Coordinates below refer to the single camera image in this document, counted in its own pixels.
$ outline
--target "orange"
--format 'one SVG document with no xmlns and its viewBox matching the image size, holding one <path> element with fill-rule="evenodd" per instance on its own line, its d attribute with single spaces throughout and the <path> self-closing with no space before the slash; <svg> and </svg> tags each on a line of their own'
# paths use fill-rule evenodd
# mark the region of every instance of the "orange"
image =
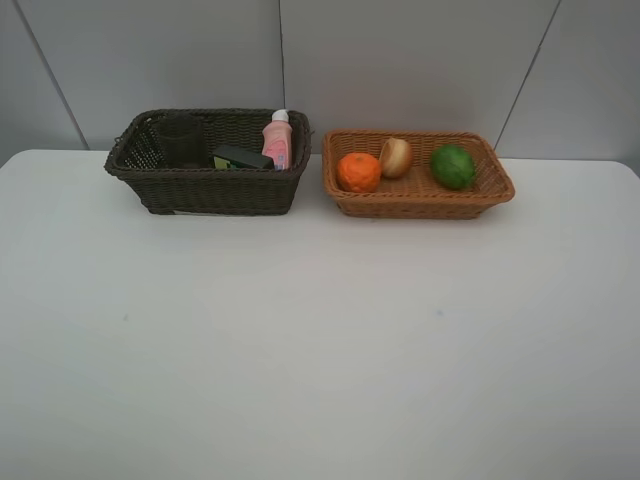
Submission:
<svg viewBox="0 0 640 480">
<path fill-rule="evenodd" d="M 338 183 L 348 192 L 375 192 L 381 174 L 380 162 L 368 153 L 350 153 L 338 162 Z"/>
</svg>

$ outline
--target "white wall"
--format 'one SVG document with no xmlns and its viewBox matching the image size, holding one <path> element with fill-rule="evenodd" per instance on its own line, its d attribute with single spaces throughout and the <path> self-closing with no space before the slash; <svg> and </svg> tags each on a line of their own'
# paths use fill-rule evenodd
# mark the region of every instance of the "white wall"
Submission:
<svg viewBox="0 0 640 480">
<path fill-rule="evenodd" d="M 30 148 L 83 148 L 11 0 L 0 0 L 0 166 Z"/>
<path fill-rule="evenodd" d="M 164 107 L 280 108 L 278 0 L 21 0 L 92 149 Z"/>
<path fill-rule="evenodd" d="M 640 172 L 640 2 L 563 0 L 498 145 Z"/>
<path fill-rule="evenodd" d="M 557 0 L 282 0 L 286 104 L 333 128 L 495 142 Z"/>
</svg>

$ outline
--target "onion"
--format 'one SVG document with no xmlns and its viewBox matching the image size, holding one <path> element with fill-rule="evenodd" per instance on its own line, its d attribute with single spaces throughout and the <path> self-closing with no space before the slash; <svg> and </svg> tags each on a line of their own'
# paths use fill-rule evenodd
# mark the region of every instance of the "onion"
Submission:
<svg viewBox="0 0 640 480">
<path fill-rule="evenodd" d="M 382 175 L 387 178 L 400 178 L 409 171 L 412 160 L 409 142 L 400 138 L 390 138 L 380 153 Z"/>
</svg>

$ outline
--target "dark brown wicker basket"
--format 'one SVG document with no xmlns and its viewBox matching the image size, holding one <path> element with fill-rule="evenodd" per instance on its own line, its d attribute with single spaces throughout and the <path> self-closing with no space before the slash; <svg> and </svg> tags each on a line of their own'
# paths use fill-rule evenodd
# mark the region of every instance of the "dark brown wicker basket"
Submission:
<svg viewBox="0 0 640 480">
<path fill-rule="evenodd" d="M 274 171 L 164 168 L 167 163 L 154 125 L 176 113 L 200 119 L 211 156 L 220 145 L 260 153 L 262 130 L 271 122 L 273 110 L 153 110 L 138 115 L 116 140 L 105 169 L 126 182 L 149 212 L 282 215 L 289 211 L 311 154 L 311 130 L 304 114 L 289 112 L 293 166 Z"/>
</svg>

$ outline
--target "basket rim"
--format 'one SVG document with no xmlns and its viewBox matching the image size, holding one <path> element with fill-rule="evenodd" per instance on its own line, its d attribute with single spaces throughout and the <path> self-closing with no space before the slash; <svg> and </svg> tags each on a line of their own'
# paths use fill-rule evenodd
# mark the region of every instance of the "basket rim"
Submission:
<svg viewBox="0 0 640 480">
<path fill-rule="evenodd" d="M 273 114 L 274 109 L 270 108 L 163 108 L 146 110 L 134 117 L 129 126 L 122 135 L 116 137 L 115 145 L 109 151 L 105 162 L 105 170 L 121 180 L 124 179 L 143 179 L 143 178 L 185 178 L 185 179 L 211 179 L 215 177 L 224 177 L 227 179 L 273 179 L 273 180 L 289 180 L 300 177 L 307 167 L 311 156 L 311 127 L 307 116 L 297 110 L 287 110 L 290 116 L 297 117 L 302 122 L 302 138 L 303 150 L 300 163 L 287 170 L 266 170 L 253 168 L 237 168 L 237 169 L 215 169 L 215 168 L 160 168 L 160 169 L 143 169 L 131 168 L 117 165 L 116 159 L 122 154 L 124 147 L 133 138 L 134 132 L 138 126 L 153 116 L 165 115 L 171 113 L 187 113 L 187 114 L 219 114 L 219 115 L 246 115 L 246 116 L 264 116 Z"/>
<path fill-rule="evenodd" d="M 330 159 L 332 154 L 330 151 L 331 140 L 341 135 L 373 135 L 373 136 L 394 136 L 402 135 L 404 137 L 445 137 L 451 139 L 469 138 L 480 142 L 482 148 L 487 152 L 489 160 L 497 168 L 500 180 L 505 186 L 505 191 L 497 194 L 482 194 L 474 192 L 429 192 L 429 193 L 353 193 L 342 190 L 337 183 L 335 168 Z M 412 203 L 424 204 L 428 201 L 436 200 L 441 205 L 497 205 L 511 200 L 515 196 L 515 187 L 511 178 L 502 166 L 494 149 L 480 135 L 473 132 L 465 131 L 418 131 L 418 130 L 385 130 L 385 129 L 353 129 L 339 128 L 327 132 L 323 139 L 322 147 L 322 170 L 324 177 L 324 187 L 326 192 L 336 201 L 348 200 L 349 202 L 369 204 L 375 203 Z"/>
</svg>

